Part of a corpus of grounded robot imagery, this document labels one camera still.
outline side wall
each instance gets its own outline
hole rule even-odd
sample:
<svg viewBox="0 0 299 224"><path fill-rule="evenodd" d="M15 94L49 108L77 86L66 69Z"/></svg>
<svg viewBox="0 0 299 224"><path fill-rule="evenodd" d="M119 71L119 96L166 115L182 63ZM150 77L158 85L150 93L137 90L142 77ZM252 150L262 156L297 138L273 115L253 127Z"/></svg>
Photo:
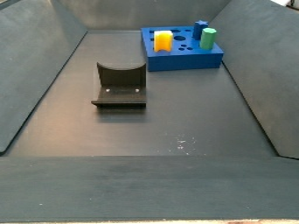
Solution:
<svg viewBox="0 0 299 224"><path fill-rule="evenodd" d="M0 10L0 153L85 32L55 0L25 0Z"/></svg>
<svg viewBox="0 0 299 224"><path fill-rule="evenodd" d="M213 19L224 64L277 153L299 158L299 15L232 0Z"/></svg>
<svg viewBox="0 0 299 224"><path fill-rule="evenodd" d="M90 30L138 30L212 20L230 0L59 0Z"/></svg>

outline green peg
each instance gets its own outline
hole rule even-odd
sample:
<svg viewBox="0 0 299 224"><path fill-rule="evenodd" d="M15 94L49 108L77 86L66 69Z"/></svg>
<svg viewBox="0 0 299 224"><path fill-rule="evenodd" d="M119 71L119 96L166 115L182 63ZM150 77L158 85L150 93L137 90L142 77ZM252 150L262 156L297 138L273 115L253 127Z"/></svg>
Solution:
<svg viewBox="0 0 299 224"><path fill-rule="evenodd" d="M205 28L201 30L200 35L200 48L204 50L210 50L216 38L217 31L212 28Z"/></svg>

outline black bracket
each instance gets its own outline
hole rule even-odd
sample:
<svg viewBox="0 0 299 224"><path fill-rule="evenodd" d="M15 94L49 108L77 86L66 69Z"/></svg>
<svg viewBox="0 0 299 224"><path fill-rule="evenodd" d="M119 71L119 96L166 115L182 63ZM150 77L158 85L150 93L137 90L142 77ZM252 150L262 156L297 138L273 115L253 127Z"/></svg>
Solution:
<svg viewBox="0 0 299 224"><path fill-rule="evenodd" d="M99 90L97 107L145 107L145 64L132 69L111 69L97 63Z"/></svg>

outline bin floor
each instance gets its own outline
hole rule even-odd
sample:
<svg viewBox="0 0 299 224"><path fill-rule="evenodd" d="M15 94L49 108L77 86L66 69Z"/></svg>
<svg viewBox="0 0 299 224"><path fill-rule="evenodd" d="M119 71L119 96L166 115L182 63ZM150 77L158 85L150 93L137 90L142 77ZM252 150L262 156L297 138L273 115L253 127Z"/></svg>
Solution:
<svg viewBox="0 0 299 224"><path fill-rule="evenodd" d="M146 108L97 109L95 63L144 61L140 31L89 31L5 155L276 155L224 66L146 72Z"/></svg>

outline blue block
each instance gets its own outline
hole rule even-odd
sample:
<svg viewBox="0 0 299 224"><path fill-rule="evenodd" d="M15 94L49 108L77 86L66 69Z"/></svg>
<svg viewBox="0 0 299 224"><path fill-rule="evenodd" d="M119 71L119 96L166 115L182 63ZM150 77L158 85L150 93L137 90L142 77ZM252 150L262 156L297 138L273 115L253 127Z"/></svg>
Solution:
<svg viewBox="0 0 299 224"><path fill-rule="evenodd" d="M154 52L154 31L172 31L170 52ZM210 50L200 49L200 41L192 38L192 31L192 26L141 28L149 72L220 67L224 52L216 44Z"/></svg>
<svg viewBox="0 0 299 224"><path fill-rule="evenodd" d="M198 22L194 22L194 24L193 24L193 31L192 31L192 37L196 40L200 40L201 39L201 31L208 26L209 26L209 23L206 21L201 21L200 20Z"/></svg>

